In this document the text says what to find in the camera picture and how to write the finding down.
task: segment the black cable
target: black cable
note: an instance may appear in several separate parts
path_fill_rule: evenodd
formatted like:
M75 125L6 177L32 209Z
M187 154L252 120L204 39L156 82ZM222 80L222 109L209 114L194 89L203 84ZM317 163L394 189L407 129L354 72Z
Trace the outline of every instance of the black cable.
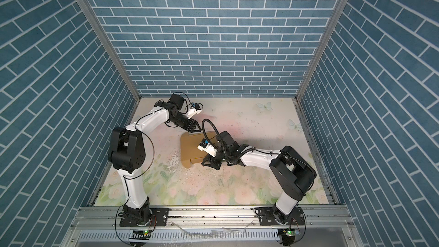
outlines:
M239 160L243 155L245 155L245 154L248 153L248 152L253 152L254 150L256 150L256 149L252 147L252 148L248 148L247 150L242 151L242 152L239 154L239 156L237 156L235 159L233 159L233 161L230 162L230 163L232 163L232 164L237 163L238 160Z
M128 203L128 200L129 200L128 184L126 184L126 178L125 178L125 177L123 178L123 181L125 182L126 194L128 195L128 197L126 198L125 203L122 204L122 205L120 205L119 208L117 208L117 211L116 211L116 217L114 218L114 231L116 232L116 236L117 236L117 238L118 238L121 242L125 243L126 245L130 245L130 246L132 246L131 244L126 243L125 241L123 241L123 240L119 237L119 234L117 233L117 223L116 223L116 222L117 222L117 215L119 214L120 207L122 207L122 206L124 206L125 204L127 204L127 203Z
M206 130L204 129L204 123L205 123L205 122L209 123L209 124L212 126L213 130L215 131L215 133L217 134L217 136L219 136L219 139L222 141L222 138L221 138L221 136L220 136L220 133L218 133L218 130L217 130L217 128L215 127L215 125L213 124L212 121L210 121L210 120L207 119L207 118L203 119L203 121L201 122L201 130L203 131L204 138L207 140L207 142L208 142L210 145L212 145L215 149L217 149L217 146L215 146L215 144L213 144L213 142L207 137Z
M263 152L263 151L260 151L260 150L258 150L258 149L255 149L255 151L258 151L258 152L261 152L261 153L265 153L265 154L277 154L277 155L281 155L281 156L286 156L286 155L282 155L281 153L272 153L271 151L270 151L270 153ZM314 174L314 179L313 179L313 182L311 183L310 187L309 187L305 192L302 192L302 194L305 195L305 193L308 192L308 191L312 188L312 186L314 185L314 180L315 180L315 178L317 177L316 171L314 170L314 168L312 168L312 167L310 166L310 164L309 164L308 162L300 161L300 160L298 160L297 158L292 157L292 156L289 154L289 152L287 152L287 151L285 151L285 152L288 154L288 156L286 156L286 157L292 158L292 159L294 159L295 161L298 161L298 162L301 162L301 163L305 164L308 168L311 169L311 171L312 171L313 174Z
M184 95L187 97L187 99L189 100L189 104L192 104L192 103L190 102L189 96L187 96L187 94L185 94L184 92L182 92L182 91L176 91L176 92L173 92L171 95L173 95L173 94L184 94ZM185 113L187 113L187 111L189 111L189 104L187 103L187 101L186 101L185 98L183 98L183 99L184 99L184 101L186 102L186 112L185 112Z
M163 109L163 107L162 107L161 109L158 109L158 110L152 112L152 113L158 112L158 111L160 111L160 110L162 110L162 109ZM137 122L134 124L134 129L136 129L137 131L139 131L139 132L141 132L142 134L144 134L144 135L149 139L149 141L151 142L151 145L152 145L152 160L151 160L151 163L150 163L150 165L148 166L148 168L146 168L146 170L145 170L143 173L141 173L140 175L138 175L137 177L135 177L135 178L126 178L126 177L123 177L124 179L131 180L131 179L136 179L136 178L139 178L139 177L143 176L143 175L149 170L149 168L151 167L152 163L154 162L154 158L155 158L155 148L154 148L154 143L152 142L151 138L150 138L147 134L145 134L144 132L142 132L141 130L139 130L139 129L137 128L137 124L139 123L140 119L142 119L142 118L144 118L144 117L147 117L147 116L149 116L149 115L152 114L152 113L149 113L149 114L147 114L147 115L142 116L142 117L139 118L139 119L137 120Z
M198 105L201 105L201 108L200 108L200 110L202 110L202 109L204 108L204 105L203 105L203 104L201 104L200 102L196 102L196 103L194 103L194 106L195 106L195 105L197 105L197 104L198 104Z
M305 212L303 212L303 217L305 218L305 229L303 230L302 237L299 238L299 240L297 240L297 241L293 242L292 244L290 244L290 246L293 245L293 244L295 244L295 243L298 243L298 242L299 242L300 240L302 240L303 237L305 236L305 233L306 233L306 215L305 215Z
M135 177L135 178L126 178L126 177L123 177L124 179L128 179L128 180L136 179L136 178L140 178L141 176L143 176L143 175L149 170L149 168L151 167L152 163L154 162L154 158L155 158L155 148L154 148L154 143L152 143L152 140L149 138L149 136L148 136L147 134L145 134L144 132L142 132L142 131L140 131L139 129L137 129L136 126L134 126L134 128L135 128L136 130L138 130L139 132L141 132L142 134L144 134L144 135L149 139L149 141L151 142L151 145L152 145L152 160L151 160L151 163L150 163L150 165L148 166L148 168L146 168L146 170L145 170L143 173L141 173L140 175L138 175L137 177Z
M177 128L178 126L170 126L168 125L168 123L170 123L170 121L165 121L165 125L168 126L169 128Z
M131 244L126 243L125 241L123 241L123 240L119 237L119 234L117 233L117 223L116 223L116 222L117 222L117 215L118 215L118 213L119 213L120 207L124 206L127 202L128 202L128 199L125 201L124 204L120 205L119 208L117 208L117 211L116 211L116 217L114 218L114 231L116 232L116 236L117 236L117 238L118 238L122 243L125 243L126 245L130 245L130 246L132 247Z

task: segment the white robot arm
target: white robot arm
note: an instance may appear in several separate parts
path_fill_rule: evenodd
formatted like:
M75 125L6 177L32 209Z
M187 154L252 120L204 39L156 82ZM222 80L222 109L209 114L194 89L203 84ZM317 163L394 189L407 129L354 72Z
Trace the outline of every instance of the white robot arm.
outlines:
M204 123L212 125L216 135L216 144L208 139ZM215 125L204 119L201 123L205 139L198 146L208 155L201 163L217 170L223 161L228 165L255 166L271 170L282 187L282 194L273 206L273 215L279 224L287 224L292 218L292 210L311 189L316 171L290 146L282 150L262 150L249 145L239 145L226 131L218 133ZM290 171L287 165L294 165Z
M192 119L195 114L201 112L199 104L189 104L187 112L181 113L179 110L184 101L182 96L173 94L168 102L156 102L152 110L137 122L124 128L116 127L112 131L108 160L118 170L123 182L127 197L123 214L140 226L149 222L151 214L140 168L146 158L144 138L164 122L173 122L188 132L201 131L198 122Z

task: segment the blue brick wall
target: blue brick wall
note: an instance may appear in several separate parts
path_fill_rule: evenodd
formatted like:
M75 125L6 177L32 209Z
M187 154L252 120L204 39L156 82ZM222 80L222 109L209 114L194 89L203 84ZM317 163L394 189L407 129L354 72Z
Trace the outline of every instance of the blue brick wall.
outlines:
M303 97L367 246L439 246L439 0L348 0Z
M294 96L336 0L89 0L142 96Z
M133 107L74 0L0 0L0 246L61 243Z

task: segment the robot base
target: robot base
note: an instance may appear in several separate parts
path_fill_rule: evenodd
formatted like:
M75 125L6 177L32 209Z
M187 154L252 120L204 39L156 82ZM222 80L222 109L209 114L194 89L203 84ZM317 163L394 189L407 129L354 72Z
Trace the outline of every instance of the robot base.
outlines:
M155 221L156 226L166 226L168 220L168 208L153 208L149 207L149 198L141 208L131 208L126 205L123 206L123 212L118 214L121 217L119 226L121 227L144 227L152 225L151 220Z
M151 208L151 219L154 221L155 216L155 226L166 226L166 222L168 221L168 208ZM119 226L120 227L145 227L149 225L149 221L144 223L139 221L137 218L130 217L125 212L119 213L119 217L122 217L120 220Z
M283 219L281 222L279 222L274 216L277 213L277 210L273 209L273 207L258 207L255 208L255 210L257 211L256 214L258 215L259 224L261 226L272 226L278 224L287 225L289 224L290 219L297 221L297 225L305 225L303 210L299 207L294 207L293 210L291 210L291 213L286 216L286 219Z

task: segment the black mounting plate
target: black mounting plate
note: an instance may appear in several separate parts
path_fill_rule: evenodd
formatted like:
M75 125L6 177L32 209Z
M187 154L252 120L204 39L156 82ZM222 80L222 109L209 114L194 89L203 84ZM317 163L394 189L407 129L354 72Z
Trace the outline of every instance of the black mounting plate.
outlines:
M168 213L169 208L150 208L152 212L152 219L155 216L155 226L166 226L166 222L168 221ZM120 227L147 227L149 226L149 223L147 223L146 226L139 226L137 224L140 224L139 220L136 218L132 218L127 216L124 212L120 212L118 214L119 217L122 217L119 223Z
M273 216L273 207L258 207L256 208L257 215L259 219L259 225L261 226L272 226L279 225ZM294 207L290 213L297 221L297 225L305 225L305 218L303 216L303 210L299 207Z

